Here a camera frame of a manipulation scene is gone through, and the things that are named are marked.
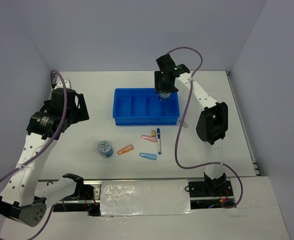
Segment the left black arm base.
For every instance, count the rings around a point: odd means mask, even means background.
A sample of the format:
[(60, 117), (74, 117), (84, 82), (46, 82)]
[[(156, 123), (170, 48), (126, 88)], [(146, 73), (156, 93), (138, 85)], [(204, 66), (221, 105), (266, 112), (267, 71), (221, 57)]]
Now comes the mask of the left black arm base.
[(99, 217), (101, 184), (84, 183), (78, 197), (68, 196), (61, 202), (64, 212), (81, 212), (90, 217)]

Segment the pink correction tape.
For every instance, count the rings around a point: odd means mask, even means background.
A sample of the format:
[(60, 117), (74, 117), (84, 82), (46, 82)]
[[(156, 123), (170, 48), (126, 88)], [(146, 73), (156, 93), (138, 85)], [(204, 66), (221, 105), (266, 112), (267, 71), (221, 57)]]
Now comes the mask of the pink correction tape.
[(156, 136), (151, 136), (151, 135), (145, 135), (145, 134), (143, 134), (141, 136), (141, 138), (143, 140), (147, 140), (147, 141), (150, 141), (150, 142), (153, 142), (153, 143), (157, 143), (158, 142), (158, 138)]

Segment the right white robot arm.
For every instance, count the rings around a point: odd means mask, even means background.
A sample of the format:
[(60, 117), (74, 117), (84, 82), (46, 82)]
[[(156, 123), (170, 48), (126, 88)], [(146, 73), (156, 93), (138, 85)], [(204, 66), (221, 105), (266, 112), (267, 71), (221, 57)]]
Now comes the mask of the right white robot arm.
[(182, 166), (178, 160), (178, 143), (183, 127), (180, 123), (175, 145), (174, 158), (176, 164), (185, 170), (204, 167), (204, 190), (210, 196), (217, 195), (226, 182), (226, 173), (223, 167), (223, 139), (228, 130), (228, 106), (225, 102), (218, 102), (212, 98), (194, 80), (195, 73), (184, 64), (177, 65), (170, 54), (156, 59), (158, 71), (154, 72), (154, 88), (162, 100), (172, 93), (181, 92), (187, 96), (187, 103), (182, 115), (185, 120), (191, 99), (197, 101), (201, 112), (196, 125), (196, 134), (204, 143), (206, 158), (209, 160), (196, 166)]

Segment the blue white marker pen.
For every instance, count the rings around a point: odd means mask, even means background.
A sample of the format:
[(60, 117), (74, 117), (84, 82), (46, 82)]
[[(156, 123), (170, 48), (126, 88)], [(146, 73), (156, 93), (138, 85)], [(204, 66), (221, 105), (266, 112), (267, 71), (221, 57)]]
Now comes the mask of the blue white marker pen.
[(162, 145), (161, 145), (161, 131), (160, 128), (156, 129), (156, 134), (157, 134), (157, 149), (158, 149), (158, 154), (162, 154)]

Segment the blue correction tape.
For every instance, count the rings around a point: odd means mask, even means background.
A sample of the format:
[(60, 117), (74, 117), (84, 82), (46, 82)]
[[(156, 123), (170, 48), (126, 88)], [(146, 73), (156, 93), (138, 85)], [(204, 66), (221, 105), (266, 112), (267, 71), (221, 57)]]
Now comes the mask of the blue correction tape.
[(139, 156), (141, 158), (145, 158), (145, 159), (149, 159), (149, 160), (153, 160), (153, 161), (157, 160), (157, 155), (152, 154), (152, 153), (140, 152)]

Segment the yellow eraser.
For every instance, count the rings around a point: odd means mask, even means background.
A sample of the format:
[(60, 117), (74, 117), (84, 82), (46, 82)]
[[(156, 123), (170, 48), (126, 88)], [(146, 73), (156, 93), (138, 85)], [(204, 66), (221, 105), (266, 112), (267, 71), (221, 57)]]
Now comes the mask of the yellow eraser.
[(157, 135), (156, 130), (152, 130), (152, 131), (151, 131), (151, 135), (152, 135), (153, 137), (155, 137), (155, 136)]

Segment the blue slime jar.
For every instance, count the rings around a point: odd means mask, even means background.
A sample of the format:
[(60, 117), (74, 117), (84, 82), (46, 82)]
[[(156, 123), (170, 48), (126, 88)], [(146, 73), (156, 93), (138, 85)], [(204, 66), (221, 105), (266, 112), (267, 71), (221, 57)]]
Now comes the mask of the blue slime jar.
[(167, 101), (171, 96), (171, 93), (168, 91), (159, 91), (158, 92), (158, 99), (160, 102)]
[(97, 149), (104, 158), (110, 158), (114, 153), (113, 147), (108, 140), (102, 140), (99, 142)]

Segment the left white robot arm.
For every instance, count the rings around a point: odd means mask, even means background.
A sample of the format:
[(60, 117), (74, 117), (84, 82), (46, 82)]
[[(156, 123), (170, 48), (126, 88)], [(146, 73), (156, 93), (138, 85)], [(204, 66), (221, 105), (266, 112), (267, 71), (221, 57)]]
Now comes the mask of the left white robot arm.
[(89, 119), (83, 94), (71, 88), (69, 80), (58, 79), (51, 98), (29, 120), (21, 156), (0, 193), (0, 215), (37, 226), (45, 212), (66, 197), (84, 196), (84, 179), (66, 173), (59, 180), (38, 190), (45, 163), (62, 133), (72, 124)]

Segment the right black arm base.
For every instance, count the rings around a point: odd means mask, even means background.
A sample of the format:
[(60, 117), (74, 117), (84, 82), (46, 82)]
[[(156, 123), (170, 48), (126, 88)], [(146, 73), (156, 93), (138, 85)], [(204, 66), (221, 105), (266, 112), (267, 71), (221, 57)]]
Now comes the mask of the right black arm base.
[(189, 193), (191, 198), (229, 198), (232, 197), (233, 189), (231, 182), (226, 180), (223, 184), (217, 187), (211, 187), (205, 180), (202, 181), (189, 181), (184, 189)]

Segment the white eraser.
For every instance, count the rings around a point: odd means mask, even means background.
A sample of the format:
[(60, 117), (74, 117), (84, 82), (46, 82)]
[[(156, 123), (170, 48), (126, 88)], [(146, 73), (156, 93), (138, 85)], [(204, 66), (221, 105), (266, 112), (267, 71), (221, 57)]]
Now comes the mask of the white eraser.
[(184, 128), (188, 128), (189, 127), (189, 125), (185, 121), (182, 123), (182, 125), (183, 125)]

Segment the orange correction tape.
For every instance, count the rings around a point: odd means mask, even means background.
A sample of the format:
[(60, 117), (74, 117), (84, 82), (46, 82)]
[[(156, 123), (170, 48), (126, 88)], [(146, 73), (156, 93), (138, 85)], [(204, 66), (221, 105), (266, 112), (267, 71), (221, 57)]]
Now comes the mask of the orange correction tape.
[(120, 150), (117, 151), (118, 155), (123, 155), (125, 153), (128, 153), (130, 151), (132, 151), (134, 149), (134, 146), (132, 144), (129, 144), (123, 148), (121, 148)]

